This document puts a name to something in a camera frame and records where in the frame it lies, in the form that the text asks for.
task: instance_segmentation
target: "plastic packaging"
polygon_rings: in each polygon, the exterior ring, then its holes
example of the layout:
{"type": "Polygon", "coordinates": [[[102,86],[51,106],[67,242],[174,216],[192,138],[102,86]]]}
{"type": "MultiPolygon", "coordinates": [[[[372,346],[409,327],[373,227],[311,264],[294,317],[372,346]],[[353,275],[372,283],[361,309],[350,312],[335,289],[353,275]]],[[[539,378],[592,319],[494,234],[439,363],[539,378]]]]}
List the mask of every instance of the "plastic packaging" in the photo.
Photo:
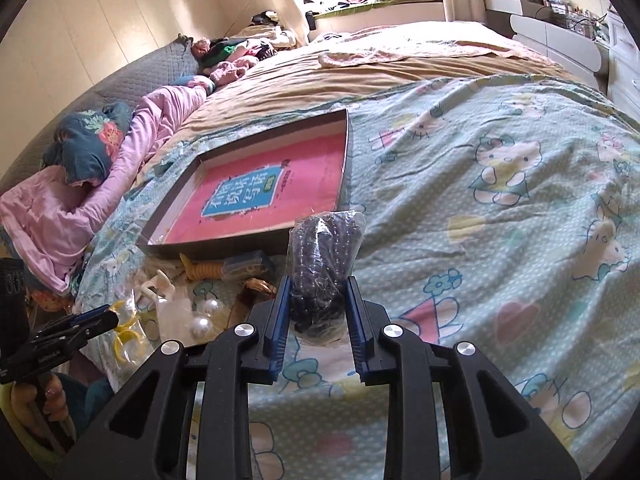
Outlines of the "plastic packaging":
{"type": "Polygon", "coordinates": [[[366,220],[356,211],[309,216],[289,234],[287,274],[292,279],[290,318],[307,343],[324,345],[342,336],[344,283],[362,243],[366,220]]]}
{"type": "Polygon", "coordinates": [[[253,251],[215,262],[192,262],[185,254],[180,254],[187,278],[198,280],[222,280],[242,282],[249,278],[270,278],[274,265],[264,251],[253,251]]]}
{"type": "Polygon", "coordinates": [[[106,355],[113,356],[113,369],[120,381],[125,381],[153,353],[140,323],[133,290],[126,300],[111,306],[118,315],[118,326],[101,340],[106,345],[106,355]]]}
{"type": "Polygon", "coordinates": [[[160,339],[176,339],[189,347],[213,341],[226,329],[231,315],[220,300],[201,300],[193,309],[189,298],[161,301],[156,305],[160,339]]]}

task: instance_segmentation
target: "blue floral cloth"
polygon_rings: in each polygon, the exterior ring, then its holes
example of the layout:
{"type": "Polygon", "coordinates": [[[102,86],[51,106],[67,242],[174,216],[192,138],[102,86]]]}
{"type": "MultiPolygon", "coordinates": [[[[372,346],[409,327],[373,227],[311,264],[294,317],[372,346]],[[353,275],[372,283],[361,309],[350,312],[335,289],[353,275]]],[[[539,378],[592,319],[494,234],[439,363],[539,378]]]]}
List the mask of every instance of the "blue floral cloth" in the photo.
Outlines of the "blue floral cloth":
{"type": "Polygon", "coordinates": [[[63,166],[70,186],[99,186],[109,176],[131,118],[132,110],[123,102],[63,117],[42,157],[44,166],[63,166]]]}
{"type": "MultiPolygon", "coordinates": [[[[178,144],[95,237],[82,310],[122,294],[144,261],[140,229],[198,154],[341,107],[353,145],[340,206],[367,217],[354,267],[364,298],[424,341],[475,343],[586,476],[640,399],[640,124],[585,86],[438,78],[178,144]]],[[[220,282],[197,287],[232,299],[220,282]]],[[[119,386],[109,348],[87,351],[119,386]]],[[[291,335],[278,381],[249,396],[263,477],[381,479],[387,398],[360,384],[348,338],[291,335]]],[[[196,407],[194,442],[198,418],[196,407]]]]}

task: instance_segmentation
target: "window sill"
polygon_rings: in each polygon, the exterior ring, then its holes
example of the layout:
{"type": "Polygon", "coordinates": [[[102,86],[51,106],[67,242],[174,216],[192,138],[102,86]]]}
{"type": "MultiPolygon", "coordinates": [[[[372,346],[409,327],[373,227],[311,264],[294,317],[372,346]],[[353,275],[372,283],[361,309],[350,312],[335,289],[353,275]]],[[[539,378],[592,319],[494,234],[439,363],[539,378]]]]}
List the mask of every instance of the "window sill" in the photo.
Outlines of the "window sill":
{"type": "Polygon", "coordinates": [[[445,21],[442,0],[435,2],[428,0],[392,0],[392,2],[392,4],[386,5],[380,5],[380,2],[363,4],[319,14],[316,16],[316,30],[312,30],[309,33],[309,40],[312,41],[321,34],[328,32],[357,32],[363,28],[378,27],[380,25],[445,21]]]}
{"type": "Polygon", "coordinates": [[[326,18],[334,18],[335,16],[347,16],[348,14],[357,14],[358,12],[365,12],[366,10],[379,9],[380,7],[386,7],[398,4],[423,4],[428,2],[442,2],[442,0],[380,0],[373,3],[361,3],[351,4],[349,7],[343,9],[329,10],[318,14],[316,20],[324,20],[326,18]]]}

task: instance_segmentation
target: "yellow rope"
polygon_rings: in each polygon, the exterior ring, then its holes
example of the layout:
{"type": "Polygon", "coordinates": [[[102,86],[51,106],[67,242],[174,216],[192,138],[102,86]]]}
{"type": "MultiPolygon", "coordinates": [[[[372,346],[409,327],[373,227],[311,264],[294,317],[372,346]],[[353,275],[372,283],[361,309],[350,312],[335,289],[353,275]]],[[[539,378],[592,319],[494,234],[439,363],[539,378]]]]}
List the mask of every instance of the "yellow rope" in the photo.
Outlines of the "yellow rope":
{"type": "Polygon", "coordinates": [[[201,264],[194,264],[184,254],[180,254],[180,259],[184,265],[184,271],[187,274],[187,278],[192,282],[198,282],[199,280],[219,280],[222,277],[223,262],[204,262],[201,264]]]}

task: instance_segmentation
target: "pearl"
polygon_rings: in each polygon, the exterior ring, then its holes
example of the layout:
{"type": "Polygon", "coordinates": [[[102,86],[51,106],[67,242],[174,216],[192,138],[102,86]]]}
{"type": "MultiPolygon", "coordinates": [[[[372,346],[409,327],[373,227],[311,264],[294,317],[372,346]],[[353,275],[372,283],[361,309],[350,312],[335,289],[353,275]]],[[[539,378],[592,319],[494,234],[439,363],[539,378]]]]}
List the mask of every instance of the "pearl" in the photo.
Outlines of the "pearl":
{"type": "Polygon", "coordinates": [[[209,316],[209,317],[213,317],[217,311],[224,308],[226,308],[225,304],[222,303],[222,301],[217,300],[216,298],[199,301],[196,304],[196,310],[200,314],[203,314],[204,316],[209,316]]]}
{"type": "Polygon", "coordinates": [[[213,323],[207,316],[194,316],[189,325],[189,333],[194,341],[202,341],[207,338],[209,331],[213,328],[213,323]]]}

